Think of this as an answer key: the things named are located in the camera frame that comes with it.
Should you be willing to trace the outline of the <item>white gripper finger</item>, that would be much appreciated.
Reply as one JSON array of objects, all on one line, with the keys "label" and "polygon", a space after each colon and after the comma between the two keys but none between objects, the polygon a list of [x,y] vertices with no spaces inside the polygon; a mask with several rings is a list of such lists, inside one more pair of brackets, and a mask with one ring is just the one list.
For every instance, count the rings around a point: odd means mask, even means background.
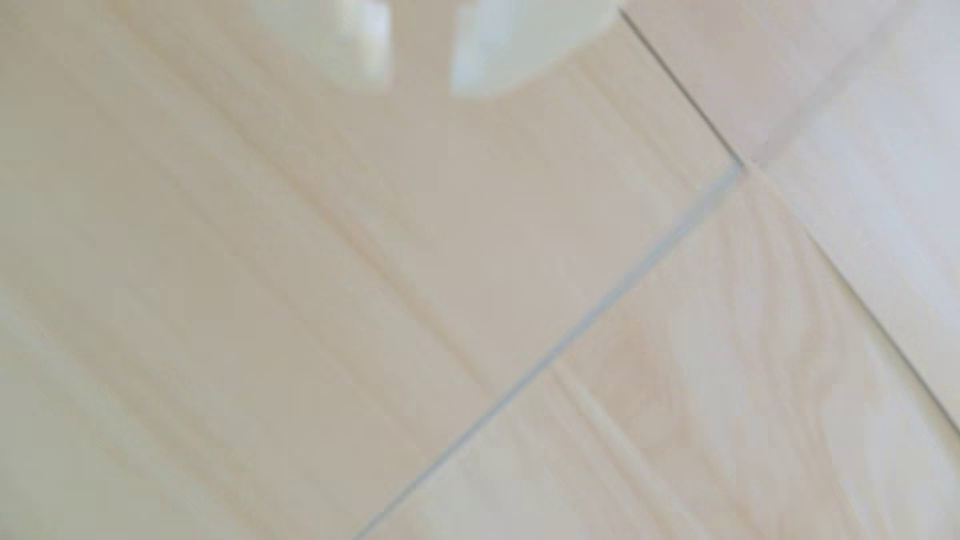
[{"label": "white gripper finger", "polygon": [[467,1],[455,16],[450,92],[488,99],[540,76],[596,40],[620,1]]},{"label": "white gripper finger", "polygon": [[383,1],[253,1],[258,18],[334,85],[384,91],[392,80],[392,11]]}]

